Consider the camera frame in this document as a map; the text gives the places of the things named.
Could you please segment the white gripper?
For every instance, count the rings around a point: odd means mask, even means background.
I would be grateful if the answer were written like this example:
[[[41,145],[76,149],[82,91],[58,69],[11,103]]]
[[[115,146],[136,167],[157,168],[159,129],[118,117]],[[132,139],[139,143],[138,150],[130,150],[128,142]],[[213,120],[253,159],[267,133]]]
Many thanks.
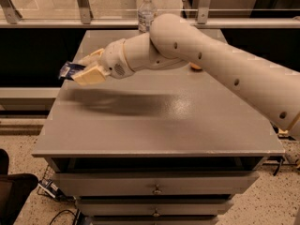
[[[105,49],[98,49],[78,61],[86,68],[72,75],[71,78],[79,85],[104,83],[111,75],[115,79],[132,76],[134,71],[129,67],[124,52],[125,39],[110,43]],[[100,58],[100,64],[90,66]]]

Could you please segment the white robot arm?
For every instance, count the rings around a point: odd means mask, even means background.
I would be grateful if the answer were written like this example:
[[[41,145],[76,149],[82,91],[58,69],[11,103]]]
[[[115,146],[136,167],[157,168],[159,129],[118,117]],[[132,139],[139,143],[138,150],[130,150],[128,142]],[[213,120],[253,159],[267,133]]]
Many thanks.
[[[102,83],[144,69],[165,70],[192,63],[206,71],[294,139],[300,138],[300,73],[213,39],[187,20],[163,14],[150,31],[110,43],[79,61],[72,79]]]

